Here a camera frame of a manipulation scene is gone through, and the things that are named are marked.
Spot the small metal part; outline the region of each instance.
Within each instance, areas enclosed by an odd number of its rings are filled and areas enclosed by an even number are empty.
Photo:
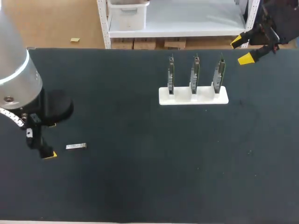
[[[173,56],[169,59],[168,91],[169,91],[170,95],[174,94],[174,58],[173,58]]]
[[[76,148],[87,148],[86,143],[81,143],[81,144],[74,144],[74,145],[67,145],[65,149],[70,150],[70,149],[76,149]]]
[[[34,121],[34,123],[39,124],[41,123],[41,119],[38,117],[38,115],[36,113],[32,113],[30,114],[30,117],[32,118],[32,120]]]
[[[14,98],[13,97],[4,97],[4,101],[6,103],[12,103],[12,102],[14,102]]]
[[[27,114],[26,113],[22,113],[21,114],[21,119],[25,122],[27,120]]]
[[[219,61],[218,66],[215,69],[214,78],[213,78],[213,86],[214,86],[215,93],[220,92],[220,88],[225,73],[225,67],[226,67],[225,61],[223,59],[223,55],[221,55],[221,60]]]
[[[199,57],[196,56],[194,59],[193,67],[191,69],[191,78],[190,78],[190,86],[191,86],[192,94],[197,93],[197,85],[199,80],[199,69],[200,69],[199,63],[200,63]]]

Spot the white holder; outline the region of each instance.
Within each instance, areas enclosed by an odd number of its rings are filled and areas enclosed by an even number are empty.
[[[170,95],[168,87],[159,88],[160,105],[206,105],[228,104],[226,88],[222,86],[220,93],[215,93],[213,82],[211,86],[198,86],[197,94],[192,94],[190,86],[174,87],[174,94]]]

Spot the yellow jaw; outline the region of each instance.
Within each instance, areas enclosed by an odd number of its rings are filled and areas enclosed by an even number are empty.
[[[244,56],[238,59],[240,65],[255,63],[252,55],[250,53],[245,54]]]
[[[235,49],[235,48],[233,47],[233,43],[236,42],[236,41],[238,41],[238,40],[240,40],[240,39],[242,39],[242,37],[241,37],[241,35],[238,35],[237,38],[235,38],[234,41],[232,41],[232,42],[230,43],[230,45],[232,46],[233,49]]]
[[[48,158],[44,158],[44,160],[52,159],[52,158],[54,158],[54,157],[57,157],[57,154],[56,154],[56,152],[53,151],[53,156],[48,157]]]

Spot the wooden floor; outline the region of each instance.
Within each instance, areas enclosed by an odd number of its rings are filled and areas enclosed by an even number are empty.
[[[2,0],[26,47],[105,48],[96,0]],[[71,42],[71,38],[80,38]],[[188,38],[185,49],[229,49],[233,37]],[[296,41],[283,48],[295,48]]]

